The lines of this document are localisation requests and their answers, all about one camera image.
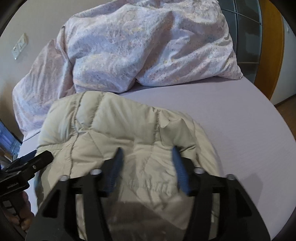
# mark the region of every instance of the wall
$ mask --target wall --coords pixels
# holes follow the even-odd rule
[[[296,94],[296,37],[286,20],[284,20],[284,29],[284,57],[279,79],[270,100],[273,104]]]
[[[107,0],[28,0],[13,16],[0,37],[0,119],[17,137],[22,138],[14,118],[12,90],[29,72],[40,50],[54,39],[60,27],[73,14]],[[11,50],[23,33],[28,45],[17,60]]]

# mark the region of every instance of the wooden floor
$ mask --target wooden floor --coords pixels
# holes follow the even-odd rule
[[[289,100],[280,104],[277,107],[277,110],[284,118],[296,139],[296,96],[293,96]]]

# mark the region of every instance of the beige puffer jacket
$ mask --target beige puffer jacket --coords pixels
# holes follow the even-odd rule
[[[188,115],[112,93],[88,91],[60,99],[51,107],[39,137],[37,154],[49,150],[55,158],[39,179],[38,202],[61,175],[83,176],[122,147],[124,165],[117,187],[103,200],[113,239],[182,240],[193,198],[177,188],[171,160],[174,145],[197,167],[218,175],[215,151]],[[78,226],[86,239],[82,207],[78,196]]]

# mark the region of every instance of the wall switch plate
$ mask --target wall switch plate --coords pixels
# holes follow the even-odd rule
[[[16,44],[13,48],[12,48],[12,55],[14,59],[17,59],[18,56],[20,55],[20,49],[18,47],[18,44]]]
[[[20,37],[17,44],[18,44],[18,47],[20,49],[20,52],[22,52],[24,50],[24,48],[27,46],[27,44],[28,44],[27,37],[26,37],[25,34],[22,34],[22,36]]]

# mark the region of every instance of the fitted sheet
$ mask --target fitted sheet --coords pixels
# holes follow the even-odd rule
[[[135,86],[122,95],[195,119],[217,151],[221,175],[238,177],[271,238],[277,235],[296,205],[296,142],[272,103],[249,80],[212,77],[184,85]],[[24,142],[20,156],[37,147],[37,138]]]

